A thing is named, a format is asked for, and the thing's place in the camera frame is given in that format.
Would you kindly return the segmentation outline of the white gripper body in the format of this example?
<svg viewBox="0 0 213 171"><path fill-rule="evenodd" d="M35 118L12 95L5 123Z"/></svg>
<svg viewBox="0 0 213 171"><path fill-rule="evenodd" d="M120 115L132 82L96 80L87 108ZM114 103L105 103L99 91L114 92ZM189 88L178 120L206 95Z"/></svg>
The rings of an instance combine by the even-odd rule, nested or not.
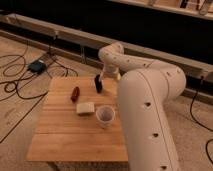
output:
<svg viewBox="0 0 213 171"><path fill-rule="evenodd" d="M116 81L119 81L121 79L119 68L113 65L104 65L99 81L102 81L104 78L113 78Z"/></svg>

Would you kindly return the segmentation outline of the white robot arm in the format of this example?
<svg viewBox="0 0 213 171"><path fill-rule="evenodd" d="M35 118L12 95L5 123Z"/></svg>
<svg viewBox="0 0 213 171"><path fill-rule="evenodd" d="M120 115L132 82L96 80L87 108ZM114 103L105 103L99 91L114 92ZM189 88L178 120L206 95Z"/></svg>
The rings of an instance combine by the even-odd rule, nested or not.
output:
<svg viewBox="0 0 213 171"><path fill-rule="evenodd" d="M118 79L117 104L131 171L181 171L164 103L186 87L184 71L157 59L126 55L121 43L101 48L102 78Z"/></svg>

